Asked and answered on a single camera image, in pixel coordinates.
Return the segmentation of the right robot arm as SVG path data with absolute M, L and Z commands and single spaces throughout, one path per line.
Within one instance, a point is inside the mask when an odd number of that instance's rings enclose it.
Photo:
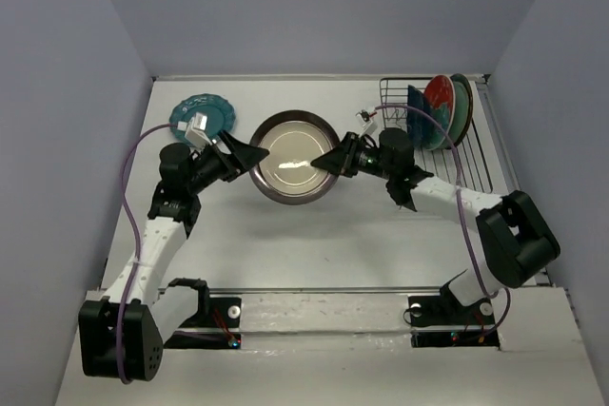
M 404 312 L 410 326 L 463 325 L 484 300 L 523 286 L 560 255 L 558 240 L 528 194 L 482 193 L 442 180 L 416 165 L 413 145 L 398 128 L 383 130 L 378 141 L 349 132 L 311 164 L 336 177 L 364 173 L 384 179 L 396 205 L 459 224 L 468 248 L 470 234 L 478 234 L 482 260 L 437 295 L 410 303 Z

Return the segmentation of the dark teal round plate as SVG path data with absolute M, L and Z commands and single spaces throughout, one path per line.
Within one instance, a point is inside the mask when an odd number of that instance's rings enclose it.
M 462 81 L 466 84 L 467 90 L 469 92 L 470 102 L 471 102 L 471 111 L 470 111 L 470 119 L 471 119 L 471 121 L 469 123 L 469 126 L 468 126 L 466 132 L 465 132 L 465 135 L 462 138 L 462 141 L 463 141 L 463 139 L 465 138 L 465 136 L 467 134 L 467 131 L 468 131 L 469 127 L 471 126 L 471 122 L 472 122 L 472 118 L 473 118 L 473 110 L 474 110 L 473 91 L 472 91 L 472 88 L 470 86 L 470 83 L 469 83 L 468 79 L 463 74 L 461 74 L 461 73 L 455 73 L 453 75 L 458 75 L 462 79 Z

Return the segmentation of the navy leaf shaped dish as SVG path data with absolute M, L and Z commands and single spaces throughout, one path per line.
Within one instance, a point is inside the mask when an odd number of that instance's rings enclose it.
M 407 91 L 406 125 L 409 138 L 416 148 L 436 150 L 443 146 L 444 131 L 449 129 L 448 103 L 432 107 L 424 94 L 409 85 Z

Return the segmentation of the light green round plate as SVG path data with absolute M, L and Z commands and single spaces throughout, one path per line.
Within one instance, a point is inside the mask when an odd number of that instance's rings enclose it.
M 471 121 L 471 102 L 466 84 L 462 79 L 458 75 L 453 75 L 451 76 L 451 81 L 455 90 L 455 104 L 453 122 L 449 130 L 449 135 L 454 145 L 458 145 L 462 141 Z

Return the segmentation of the red teal floral plate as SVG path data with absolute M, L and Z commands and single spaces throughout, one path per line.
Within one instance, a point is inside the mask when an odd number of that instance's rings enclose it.
M 454 118 L 455 89 L 446 75 L 437 75 L 427 84 L 423 96 L 427 102 L 428 114 L 447 131 Z

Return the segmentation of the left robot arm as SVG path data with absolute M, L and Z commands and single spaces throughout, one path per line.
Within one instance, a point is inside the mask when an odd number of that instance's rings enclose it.
M 165 343 L 187 322 L 210 314 L 205 280 L 177 278 L 159 290 L 172 260 L 186 244 L 201 210 L 200 193 L 217 181 L 230 183 L 265 159 L 267 149 L 242 143 L 223 131 L 227 150 L 203 139 L 159 153 L 160 181 L 143 228 L 134 228 L 135 249 L 123 271 L 98 300 L 78 314 L 82 369 L 88 377 L 150 381 L 159 371 Z

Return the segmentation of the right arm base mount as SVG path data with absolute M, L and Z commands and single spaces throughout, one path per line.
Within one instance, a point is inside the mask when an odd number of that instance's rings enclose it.
M 410 296 L 403 321 L 411 329 L 411 344 L 416 349 L 500 347 L 489 299 L 446 311 L 439 295 Z

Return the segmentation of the silver rimmed cream plate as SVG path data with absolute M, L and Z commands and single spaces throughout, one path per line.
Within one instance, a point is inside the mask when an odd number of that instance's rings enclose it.
M 250 139 L 268 156 L 249 171 L 258 190 L 270 200 L 302 205 L 323 197 L 338 178 L 312 162 L 340 142 L 334 128 L 321 116 L 287 110 L 263 121 Z

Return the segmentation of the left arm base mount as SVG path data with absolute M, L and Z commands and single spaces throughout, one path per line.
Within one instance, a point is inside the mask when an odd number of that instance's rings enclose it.
M 185 320 L 165 343 L 165 349 L 239 350 L 242 347 L 242 299 L 212 296 L 209 302 L 208 312 L 198 311 Z

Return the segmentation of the teal scalloped plate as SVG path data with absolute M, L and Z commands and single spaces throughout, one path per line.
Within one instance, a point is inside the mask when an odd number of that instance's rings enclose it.
M 225 98 L 217 94 L 197 94 L 181 101 L 172 109 L 168 121 L 173 124 L 170 129 L 174 137 L 185 143 L 185 132 L 180 131 L 177 125 L 187 123 L 195 114 L 201 113 L 206 117 L 206 135 L 215 140 L 222 130 L 231 132 L 236 125 L 236 111 L 234 106 Z

